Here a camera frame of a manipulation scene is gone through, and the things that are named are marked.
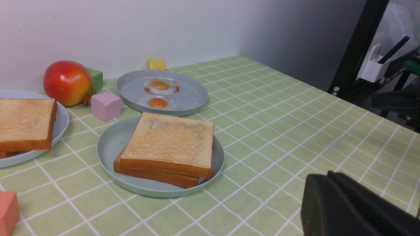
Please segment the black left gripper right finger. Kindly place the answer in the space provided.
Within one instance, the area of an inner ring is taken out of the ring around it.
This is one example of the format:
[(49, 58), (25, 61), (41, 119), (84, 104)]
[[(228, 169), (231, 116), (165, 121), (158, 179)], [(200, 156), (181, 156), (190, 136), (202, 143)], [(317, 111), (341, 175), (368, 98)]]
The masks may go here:
[(358, 216), (383, 236), (418, 236), (419, 220), (343, 173), (329, 171)]

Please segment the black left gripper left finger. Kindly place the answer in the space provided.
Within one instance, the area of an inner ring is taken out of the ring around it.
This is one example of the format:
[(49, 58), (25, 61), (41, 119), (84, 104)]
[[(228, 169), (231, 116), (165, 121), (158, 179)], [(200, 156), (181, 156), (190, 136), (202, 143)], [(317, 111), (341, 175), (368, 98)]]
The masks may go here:
[(305, 236), (379, 236), (325, 175), (306, 177), (301, 221)]

